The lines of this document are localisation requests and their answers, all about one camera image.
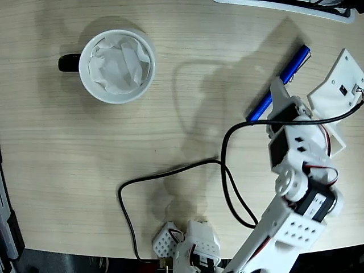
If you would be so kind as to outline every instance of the black cable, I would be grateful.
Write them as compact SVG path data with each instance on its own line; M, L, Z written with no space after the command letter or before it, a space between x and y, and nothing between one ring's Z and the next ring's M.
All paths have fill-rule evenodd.
M189 164L187 166L184 166L184 167L181 167L181 168L178 168L178 169L174 168L174 169L172 169L170 171L166 171L166 172L163 172L163 173L157 173L155 175L150 175L150 176L145 176L145 177L140 177L140 178L137 178L137 179L133 179L133 180L130 180L128 182L125 182L124 184L122 184L119 187L119 189L118 189L118 198L119 198L120 207L121 207L121 209L122 209L122 211L124 213L125 219L126 219L127 224L129 226L130 234L131 234L131 239L132 239L132 242L133 242L134 254L135 254L135 256L136 256L136 258L137 258L138 261L143 262L143 263L149 263L149 261L143 260L139 256L137 239L136 239L136 236L135 236L135 231L134 231L133 225L131 223L130 217L127 214L127 211L126 211L126 208L125 208L123 199L122 199L121 192L122 192L123 188L125 188L128 185L131 185L131 184L134 184L134 183L138 183L138 182L155 180L155 179L163 178L163 177L166 177L166 176L176 175L177 173L184 172L184 171L187 171L189 169L196 168L196 167L199 167L199 166L202 166L202 165L206 165L206 164L211 164L211 163L216 163L216 164L221 165L221 162L219 160L217 160L217 159L206 159L206 160L202 160L202 161L199 161L199 162L195 162L195 163ZM251 211L251 209L247 206L247 204L244 202L243 198L241 197L241 195L240 195L240 193L238 191L238 188L237 188L237 186L236 186L236 184L234 182L233 175L231 174L231 172L230 172L230 170L228 169L227 166L225 166L224 171L226 171L226 173L227 173L227 175L228 175L228 177L230 179L231 185L233 186L234 192L237 195L237 197L238 197L239 201L241 202L242 206L246 209L246 211L248 212L248 214L250 215L250 217L253 219L254 223L255 224L258 224L258 220L254 216L254 213ZM232 207L229 207L230 211L232 213L233 213L233 211L235 212L234 208L232 208L233 211L231 210L231 208ZM241 220L240 222L242 222L243 225L245 225L247 228L252 228L252 229L255 228L255 225L248 224L247 222L245 222L244 220L242 220L239 216L238 216L238 218Z
M334 118L328 118L328 119L321 119L317 121L273 121L273 120L261 120L261 121L246 121L239 124L234 125L231 127L225 134L224 139L222 141L222 147L221 147L221 183L222 183L222 190L224 191L225 200L227 203L227 206L229 207L231 213L235 217L235 219L238 220L241 224L245 225L245 221L241 219L238 215L238 213L235 211L233 204L231 203L229 192L228 192L228 185L226 183L226 174L225 174L225 168L226 168L226 151L228 149L228 143L231 135L247 126L253 126L253 125L320 125L325 123L331 123L335 121L340 121L344 118L347 118L348 116L354 114L356 111L359 110L359 108L364 104L364 100L362 100L360 103L355 105L350 111L343 115L339 115L338 117Z
M343 0L342 2L334 5L320 5L320 1L315 3L309 3L304 1L292 1L292 0L275 0L273 2L282 3L286 5L295 5L299 7L306 7L309 9L316 9L316 10L325 10L325 9L354 9L356 5L352 4L351 1Z

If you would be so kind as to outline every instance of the black mug handle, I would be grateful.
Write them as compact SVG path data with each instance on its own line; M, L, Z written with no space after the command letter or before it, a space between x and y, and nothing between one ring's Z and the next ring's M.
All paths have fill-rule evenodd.
M62 72L78 72L81 54L67 54L58 59L58 69Z

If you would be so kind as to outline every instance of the blue pen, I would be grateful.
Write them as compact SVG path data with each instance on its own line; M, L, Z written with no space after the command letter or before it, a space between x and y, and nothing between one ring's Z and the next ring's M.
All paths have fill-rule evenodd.
M287 84L289 80L295 75L295 73L300 69L302 64L305 62L307 55L310 53L310 49L303 45L293 59L289 62L287 67L280 74L280 79L284 84ZM254 108L254 110L246 117L247 121L257 121L265 110L272 103L272 96L270 90L264 95L262 100L258 103L258 105Z

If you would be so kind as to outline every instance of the white tissue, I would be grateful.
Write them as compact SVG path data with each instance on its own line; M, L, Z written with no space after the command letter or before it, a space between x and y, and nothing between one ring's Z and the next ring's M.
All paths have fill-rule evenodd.
M149 70L150 58L144 46L127 35L108 36L91 52L91 79L111 94L127 94L140 87Z

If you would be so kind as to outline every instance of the wooden table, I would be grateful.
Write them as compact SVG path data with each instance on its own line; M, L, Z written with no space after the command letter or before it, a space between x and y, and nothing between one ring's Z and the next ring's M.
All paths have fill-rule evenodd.
M150 36L158 71L140 99L107 105L77 73L60 73L57 60L120 27ZM219 154L225 131L244 119L302 42L313 57L288 89L304 100L342 48L364 65L364 16L347 25L212 0L6 1L0 30L0 145L10 199L26 246L62 253L134 257L118 186ZM342 122L348 147L334 163L346 204L313 250L364 243L363 114ZM228 155L258 217L274 196L267 144L264 126L244 129ZM223 258L251 232L228 211L218 166L132 185L124 197L144 258L154 257L151 240L167 220L208 220Z

